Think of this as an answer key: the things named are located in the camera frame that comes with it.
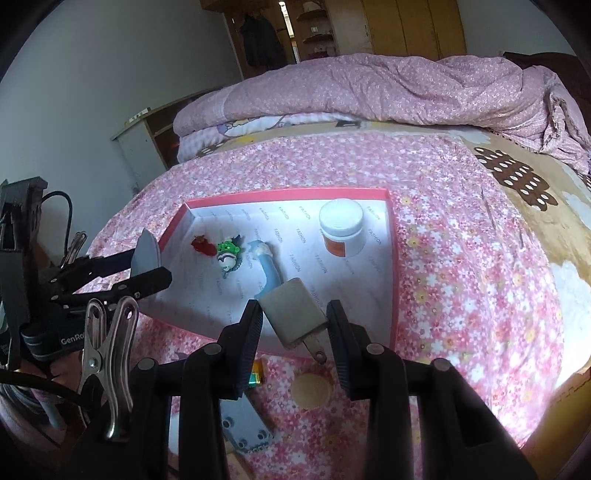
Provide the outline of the grey oval plastic lid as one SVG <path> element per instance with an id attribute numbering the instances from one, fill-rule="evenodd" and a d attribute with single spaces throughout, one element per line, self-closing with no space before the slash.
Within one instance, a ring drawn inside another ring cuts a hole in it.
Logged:
<path id="1" fill-rule="evenodd" d="M 135 277 L 161 266 L 160 248 L 156 238 L 147 229 L 140 234 L 130 263 L 130 275 Z"/>

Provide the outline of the green lighter with orange cap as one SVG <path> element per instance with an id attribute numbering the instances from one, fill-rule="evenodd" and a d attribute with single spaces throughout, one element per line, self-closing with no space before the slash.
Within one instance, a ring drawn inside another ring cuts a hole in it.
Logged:
<path id="1" fill-rule="evenodd" d="M 254 360 L 249 374 L 249 388 L 256 388 L 264 383 L 264 362 L 259 358 Z"/>

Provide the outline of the red small toy figure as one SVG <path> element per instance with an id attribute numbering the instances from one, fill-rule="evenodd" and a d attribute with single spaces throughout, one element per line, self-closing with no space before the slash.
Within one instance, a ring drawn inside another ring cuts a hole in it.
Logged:
<path id="1" fill-rule="evenodd" d="M 197 253 L 204 254 L 207 257 L 215 257 L 217 255 L 216 245 L 211 243 L 204 235 L 195 236 L 190 245 Z"/>

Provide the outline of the green frog keychain toy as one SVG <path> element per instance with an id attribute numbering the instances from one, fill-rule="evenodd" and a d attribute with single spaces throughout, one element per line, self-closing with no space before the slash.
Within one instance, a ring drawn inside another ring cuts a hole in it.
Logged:
<path id="1" fill-rule="evenodd" d="M 230 273 L 235 272 L 242 265 L 242 242 L 242 235 L 236 235 L 217 244 L 216 261 L 221 267 L 223 279 L 228 278 Z"/>

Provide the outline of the white wall charger plug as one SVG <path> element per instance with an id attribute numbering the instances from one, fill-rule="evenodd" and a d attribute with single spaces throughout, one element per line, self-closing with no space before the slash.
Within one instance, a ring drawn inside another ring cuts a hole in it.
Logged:
<path id="1" fill-rule="evenodd" d="M 271 289 L 259 305 L 284 349 L 304 345 L 315 362 L 325 364 L 328 356 L 318 335 L 327 329 L 328 319 L 300 278 Z"/>

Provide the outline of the blue curved hook tool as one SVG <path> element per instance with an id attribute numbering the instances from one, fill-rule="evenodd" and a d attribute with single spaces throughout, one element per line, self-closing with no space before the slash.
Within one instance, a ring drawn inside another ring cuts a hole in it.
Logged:
<path id="1" fill-rule="evenodd" d="M 283 284 L 283 276 L 280 274 L 280 269 L 276 267 L 276 263 L 273 260 L 273 252 L 270 249 L 270 245 L 266 242 L 262 240 L 249 242 L 249 254 L 259 261 L 263 269 L 263 274 L 266 277 L 263 288 L 255 296 L 256 300 L 259 300 L 267 293 L 270 293 L 271 290 L 280 287 Z"/>

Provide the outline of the white cap orange jar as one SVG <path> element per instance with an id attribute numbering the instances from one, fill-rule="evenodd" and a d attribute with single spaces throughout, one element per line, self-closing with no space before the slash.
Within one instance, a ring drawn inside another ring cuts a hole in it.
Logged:
<path id="1" fill-rule="evenodd" d="M 318 222 L 325 249 L 334 256 L 356 256 L 366 244 L 365 215 L 362 206 L 351 199 L 339 198 L 322 206 Z"/>

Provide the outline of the grey metal plate with holes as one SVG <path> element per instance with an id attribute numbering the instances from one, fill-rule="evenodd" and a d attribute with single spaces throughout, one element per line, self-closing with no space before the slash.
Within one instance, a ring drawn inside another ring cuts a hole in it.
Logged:
<path id="1" fill-rule="evenodd" d="M 248 454 L 270 446 L 273 433 L 248 396 L 242 394 L 238 400 L 221 400 L 219 407 L 222 433 L 238 453 Z"/>

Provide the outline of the yellow round coin token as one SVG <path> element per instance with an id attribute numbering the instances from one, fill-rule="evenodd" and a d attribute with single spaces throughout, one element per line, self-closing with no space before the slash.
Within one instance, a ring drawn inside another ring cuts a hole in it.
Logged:
<path id="1" fill-rule="evenodd" d="M 305 373 L 294 378 L 290 394 L 295 405 L 301 409 L 325 407 L 332 396 L 332 385 L 327 379 L 317 374 Z"/>

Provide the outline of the silver clip on right gripper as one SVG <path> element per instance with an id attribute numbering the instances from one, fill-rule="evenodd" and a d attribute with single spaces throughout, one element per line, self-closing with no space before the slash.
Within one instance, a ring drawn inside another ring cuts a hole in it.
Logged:
<path id="1" fill-rule="evenodd" d="M 107 440 L 120 435 L 132 412 L 129 360 L 138 317 L 138 305 L 129 296 L 111 312 L 97 299 L 86 308 L 79 411 L 84 425 Z"/>

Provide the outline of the red shallow cardboard box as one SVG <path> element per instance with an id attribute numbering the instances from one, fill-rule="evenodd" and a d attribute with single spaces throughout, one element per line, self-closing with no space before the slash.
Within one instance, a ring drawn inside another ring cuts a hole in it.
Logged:
<path id="1" fill-rule="evenodd" d="M 329 201 L 358 202 L 365 215 L 366 244 L 353 257 L 325 249 L 318 212 Z M 204 235 L 218 243 L 242 235 L 242 265 L 223 279 L 215 257 L 190 245 Z M 249 242 L 270 245 L 283 281 L 300 278 L 318 306 L 339 300 L 349 321 L 374 341 L 392 347 L 398 326 L 398 252 L 388 190 L 383 188 L 294 188 L 219 195 L 183 203 L 158 242 L 170 286 L 140 302 L 143 314 L 214 338 L 238 320 L 245 304 L 263 288 L 262 266 Z"/>

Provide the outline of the white bedside shelf cabinet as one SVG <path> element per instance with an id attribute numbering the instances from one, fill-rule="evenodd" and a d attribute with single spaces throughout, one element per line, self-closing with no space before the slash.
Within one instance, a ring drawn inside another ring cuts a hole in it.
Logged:
<path id="1" fill-rule="evenodd" d="M 173 121 L 185 106 L 212 91 L 215 88 L 194 92 L 155 108 L 146 107 L 110 138 L 132 175 L 133 194 L 178 164 L 179 140 L 173 131 Z"/>

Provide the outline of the cartoon print pillow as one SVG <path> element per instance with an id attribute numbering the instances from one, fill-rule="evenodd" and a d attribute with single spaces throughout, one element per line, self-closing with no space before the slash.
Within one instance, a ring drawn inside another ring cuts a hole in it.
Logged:
<path id="1" fill-rule="evenodd" d="M 176 159 L 179 163 L 184 163 L 201 154 L 211 153 L 215 148 L 229 140 L 254 133 L 331 121 L 356 122 L 361 121 L 361 119 L 360 117 L 342 113 L 312 112 L 226 121 L 180 136 Z"/>

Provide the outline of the purple folded quilt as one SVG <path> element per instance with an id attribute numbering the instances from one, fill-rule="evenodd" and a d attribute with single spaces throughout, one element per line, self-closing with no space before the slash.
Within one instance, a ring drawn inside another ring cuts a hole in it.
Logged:
<path id="1" fill-rule="evenodd" d="M 352 54 L 304 61 L 201 96 L 176 115 L 173 130 L 179 138 L 226 121 L 312 112 L 478 127 L 582 174 L 590 169 L 590 134 L 558 75 L 502 57 Z"/>

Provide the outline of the wooden wardrobe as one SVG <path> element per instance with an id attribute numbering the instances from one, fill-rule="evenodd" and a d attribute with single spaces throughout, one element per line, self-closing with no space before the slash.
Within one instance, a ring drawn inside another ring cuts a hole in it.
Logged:
<path id="1" fill-rule="evenodd" d="M 326 1 L 339 54 L 440 60 L 467 53 L 456 0 Z"/>

